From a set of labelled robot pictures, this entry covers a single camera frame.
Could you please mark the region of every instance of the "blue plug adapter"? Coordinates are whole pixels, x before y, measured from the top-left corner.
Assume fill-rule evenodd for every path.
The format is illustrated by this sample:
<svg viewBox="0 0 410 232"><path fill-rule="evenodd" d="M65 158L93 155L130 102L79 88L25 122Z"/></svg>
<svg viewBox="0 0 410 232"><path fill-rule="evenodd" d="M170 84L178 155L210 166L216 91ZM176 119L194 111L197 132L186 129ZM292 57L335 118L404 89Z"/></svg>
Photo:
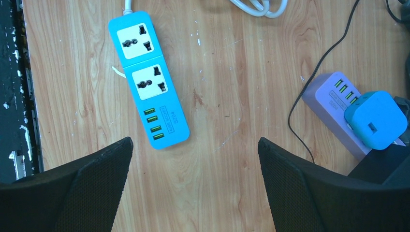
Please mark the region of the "blue plug adapter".
<svg viewBox="0 0 410 232"><path fill-rule="evenodd" d="M187 140L190 130L149 15L127 14L108 28L152 147Z"/></svg>
<svg viewBox="0 0 410 232"><path fill-rule="evenodd" d="M383 150L407 129L407 119L386 91L368 92L345 111L345 119L363 143Z"/></svg>

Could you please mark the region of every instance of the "wooden table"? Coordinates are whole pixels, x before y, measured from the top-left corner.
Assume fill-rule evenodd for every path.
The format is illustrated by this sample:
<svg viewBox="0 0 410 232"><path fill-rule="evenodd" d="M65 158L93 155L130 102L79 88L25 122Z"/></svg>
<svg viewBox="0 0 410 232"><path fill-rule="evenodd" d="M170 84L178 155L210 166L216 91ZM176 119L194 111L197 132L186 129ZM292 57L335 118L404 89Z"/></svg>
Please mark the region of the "wooden table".
<svg viewBox="0 0 410 232"><path fill-rule="evenodd" d="M107 25L122 15L122 1L25 1L45 168L130 136L135 150L114 231L274 230L257 142L264 136L310 160L287 115L343 34L353 2L290 1L268 19L228 0L133 1L152 16L191 130L188 141L157 151L127 81L112 69L122 70ZM362 92L405 97L408 52L407 31L384 1L363 0L319 73L342 71ZM319 165L348 174L357 164L303 102L292 124Z"/></svg>

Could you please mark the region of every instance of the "blue plug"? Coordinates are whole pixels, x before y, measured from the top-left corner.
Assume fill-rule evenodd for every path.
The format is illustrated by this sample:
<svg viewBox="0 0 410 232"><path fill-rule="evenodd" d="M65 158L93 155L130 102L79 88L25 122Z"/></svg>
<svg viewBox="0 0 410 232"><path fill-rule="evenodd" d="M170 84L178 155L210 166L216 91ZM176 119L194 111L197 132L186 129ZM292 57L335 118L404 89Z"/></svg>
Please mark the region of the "blue plug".
<svg viewBox="0 0 410 232"><path fill-rule="evenodd" d="M383 150L407 129L407 119L386 91L368 92L345 111L356 136L373 149Z"/></svg>

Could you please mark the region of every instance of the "socket hole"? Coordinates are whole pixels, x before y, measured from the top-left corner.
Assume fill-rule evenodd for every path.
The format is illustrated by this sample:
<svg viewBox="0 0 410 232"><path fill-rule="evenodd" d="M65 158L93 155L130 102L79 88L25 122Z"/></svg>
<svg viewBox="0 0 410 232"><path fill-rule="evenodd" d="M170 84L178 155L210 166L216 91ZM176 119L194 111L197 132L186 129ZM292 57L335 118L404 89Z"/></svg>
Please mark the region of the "socket hole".
<svg viewBox="0 0 410 232"><path fill-rule="evenodd" d="M373 125L373 123L369 123L369 128L371 129L371 131L373 132L373 134L377 132L377 129L376 129L376 127Z"/></svg>
<svg viewBox="0 0 410 232"><path fill-rule="evenodd" d="M154 76L161 75L160 69L158 67L154 67Z"/></svg>
<svg viewBox="0 0 410 232"><path fill-rule="evenodd" d="M133 44L137 44L138 40L137 39L132 39L132 40L126 40L125 42L122 43L123 47L130 47Z"/></svg>
<svg viewBox="0 0 410 232"><path fill-rule="evenodd" d="M149 86L149 85L151 85L151 84L152 84L152 81L151 81L151 80L141 81L139 84L137 84L137 87L138 87L138 88L145 88L145 87L147 87L147 86Z"/></svg>
<svg viewBox="0 0 410 232"><path fill-rule="evenodd" d="M165 83L164 83L164 82L158 84L158 87L161 89L162 92L166 91Z"/></svg>
<svg viewBox="0 0 410 232"><path fill-rule="evenodd" d="M145 46L145 48L146 48L147 51L151 51L151 50L152 50L152 48L151 48L151 42L150 42L150 41L144 43L144 46Z"/></svg>
<svg viewBox="0 0 410 232"><path fill-rule="evenodd" d="M140 26L140 35L146 34L144 26Z"/></svg>

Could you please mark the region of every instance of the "power strip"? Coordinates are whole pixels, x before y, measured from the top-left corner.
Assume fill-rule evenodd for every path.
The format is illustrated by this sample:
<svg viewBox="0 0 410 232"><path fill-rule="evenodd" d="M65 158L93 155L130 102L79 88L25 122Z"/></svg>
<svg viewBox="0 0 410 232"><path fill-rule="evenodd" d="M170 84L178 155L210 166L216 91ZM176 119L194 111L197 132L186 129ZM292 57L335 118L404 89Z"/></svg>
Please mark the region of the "power strip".
<svg viewBox="0 0 410 232"><path fill-rule="evenodd" d="M341 72L319 75L302 95L309 108L358 160L362 160L371 148L353 133L344 113L360 96L360 92ZM395 143L404 145L400 139Z"/></svg>
<svg viewBox="0 0 410 232"><path fill-rule="evenodd" d="M108 28L152 147L187 140L190 130L148 13L115 18Z"/></svg>

